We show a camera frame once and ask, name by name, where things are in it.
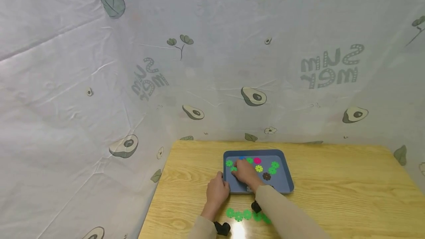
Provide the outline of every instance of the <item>black object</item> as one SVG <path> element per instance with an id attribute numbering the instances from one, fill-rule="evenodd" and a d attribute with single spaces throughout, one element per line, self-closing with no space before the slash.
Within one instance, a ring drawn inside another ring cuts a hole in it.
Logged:
<path id="1" fill-rule="evenodd" d="M 254 200 L 254 202 L 251 204 L 251 209 L 255 212 L 258 213 L 261 211 L 261 207 L 260 205 L 258 205 L 257 201 Z"/>
<path id="2" fill-rule="evenodd" d="M 227 236 L 229 234 L 230 225 L 227 222 L 223 223 L 223 225 L 221 225 L 219 222 L 214 222 L 214 225 L 219 235 Z"/>

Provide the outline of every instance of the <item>fabric backdrop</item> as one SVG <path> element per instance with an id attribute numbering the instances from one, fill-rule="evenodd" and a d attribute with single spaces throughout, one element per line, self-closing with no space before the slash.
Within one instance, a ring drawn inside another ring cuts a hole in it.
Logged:
<path id="1" fill-rule="evenodd" d="M 381 144 L 425 192 L 425 0 L 0 0 L 0 22 L 2 238 L 136 238 L 181 138 Z"/>

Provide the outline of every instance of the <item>tray rim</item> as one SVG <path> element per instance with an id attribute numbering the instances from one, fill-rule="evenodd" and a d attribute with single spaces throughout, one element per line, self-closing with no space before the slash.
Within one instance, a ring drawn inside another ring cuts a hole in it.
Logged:
<path id="1" fill-rule="evenodd" d="M 243 152 L 243 155 L 232 155 L 234 153 Z M 282 161 L 282 165 L 284 165 L 286 180 L 288 181 L 288 185 L 290 187 L 289 192 L 280 192 L 281 194 L 291 194 L 294 189 L 294 181 L 291 176 L 291 172 L 288 166 L 288 162 L 286 161 L 285 154 L 282 152 L 282 150 L 279 149 L 257 149 L 257 150 L 227 150 L 223 153 L 223 180 L 226 181 L 226 158 L 229 157 L 240 157 L 240 156 L 271 156 L 275 155 L 280 158 L 280 161 Z M 250 192 L 234 192 L 233 194 L 251 194 Z"/>

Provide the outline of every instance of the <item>plant sprig print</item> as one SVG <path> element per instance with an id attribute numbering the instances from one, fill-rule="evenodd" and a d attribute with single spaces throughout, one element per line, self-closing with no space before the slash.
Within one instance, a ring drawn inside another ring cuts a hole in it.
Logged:
<path id="1" fill-rule="evenodd" d="M 180 40 L 184 43 L 181 48 L 178 47 L 178 46 L 176 46 L 177 40 L 174 39 L 174 38 L 168 39 L 167 40 L 167 44 L 170 45 L 170 46 L 174 46 L 177 49 L 180 49 L 180 61 L 181 61 L 182 58 L 183 58 L 183 47 L 185 46 L 185 44 L 188 44 L 188 45 L 193 44 L 193 40 L 189 36 L 183 35 L 183 34 L 180 35 Z"/>

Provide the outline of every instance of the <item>text print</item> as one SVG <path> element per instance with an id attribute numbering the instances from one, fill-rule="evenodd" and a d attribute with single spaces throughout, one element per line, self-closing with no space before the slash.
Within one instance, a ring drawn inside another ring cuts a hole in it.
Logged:
<path id="1" fill-rule="evenodd" d="M 139 65 L 136 65 L 137 72 L 135 71 L 135 80 L 134 84 L 131 86 L 131 89 L 134 91 L 137 96 L 139 96 L 140 100 L 146 99 L 146 101 L 149 101 L 149 97 L 153 94 L 153 91 L 155 90 L 155 87 L 158 88 L 168 85 L 167 80 L 162 74 L 157 74 L 156 76 L 152 76 L 151 80 L 148 78 L 148 73 L 157 73 L 159 72 L 159 69 L 152 69 L 151 67 L 154 64 L 154 60 L 151 58 L 145 58 L 143 59 L 145 63 L 148 62 L 148 65 L 146 65 L 146 71 Z"/>
<path id="2" fill-rule="evenodd" d="M 360 60 L 350 60 L 355 55 L 360 54 L 364 51 L 364 45 L 362 44 L 353 44 L 350 49 L 355 49 L 355 51 L 350 52 L 349 54 L 345 55 L 342 59 L 342 62 L 344 65 L 351 66 L 351 65 L 357 65 Z M 332 61 L 329 57 L 328 51 L 325 51 L 323 53 L 323 67 L 324 68 L 318 76 L 318 79 L 322 81 L 321 83 L 318 83 L 316 86 L 316 73 L 313 73 L 311 75 L 302 75 L 301 80 L 307 80 L 309 83 L 308 88 L 314 89 L 314 88 L 324 88 L 331 84 L 333 84 L 336 80 L 336 84 L 341 83 L 348 83 L 350 82 L 356 82 L 358 71 L 357 66 L 355 68 L 348 68 L 348 69 L 341 69 L 338 74 L 335 73 L 333 69 L 331 69 L 331 66 L 336 66 L 339 64 L 341 60 L 341 50 L 338 48 L 335 51 L 335 61 Z M 301 72 L 307 72 L 307 71 L 317 71 L 321 70 L 321 61 L 320 57 L 317 56 L 316 59 L 310 58 L 309 60 L 303 59 L 301 61 Z"/>

